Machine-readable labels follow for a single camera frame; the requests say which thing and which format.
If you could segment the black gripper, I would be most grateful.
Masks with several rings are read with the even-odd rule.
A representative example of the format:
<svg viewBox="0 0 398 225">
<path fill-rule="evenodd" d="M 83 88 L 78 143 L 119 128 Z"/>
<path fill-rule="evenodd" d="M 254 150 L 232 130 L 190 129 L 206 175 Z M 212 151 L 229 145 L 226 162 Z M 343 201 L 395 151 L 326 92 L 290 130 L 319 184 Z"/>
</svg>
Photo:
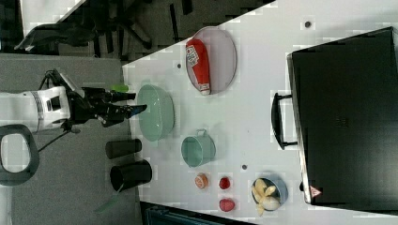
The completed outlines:
<svg viewBox="0 0 398 225">
<path fill-rule="evenodd" d="M 146 105 L 110 105 L 110 101 L 135 100 L 135 93 L 110 93 L 104 88 L 84 87 L 83 93 L 67 91 L 70 118 L 64 123 L 65 128 L 84 124 L 90 119 L 98 119 L 107 128 L 107 121 L 123 122 L 146 110 Z"/>
</svg>

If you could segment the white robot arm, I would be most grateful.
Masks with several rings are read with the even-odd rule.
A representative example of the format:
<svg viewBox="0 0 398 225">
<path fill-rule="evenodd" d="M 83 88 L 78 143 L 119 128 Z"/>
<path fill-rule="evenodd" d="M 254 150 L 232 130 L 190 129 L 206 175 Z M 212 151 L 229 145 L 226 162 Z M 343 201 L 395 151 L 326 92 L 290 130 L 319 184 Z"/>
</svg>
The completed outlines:
<svg viewBox="0 0 398 225">
<path fill-rule="evenodd" d="M 62 128 L 65 133 L 74 125 L 98 119 L 110 127 L 146 110 L 146 105 L 118 105 L 134 99 L 134 94 L 107 92 L 89 96 L 57 86 L 46 90 L 1 94 L 1 184 L 21 185 L 32 178 L 39 165 L 34 135 Z"/>
</svg>

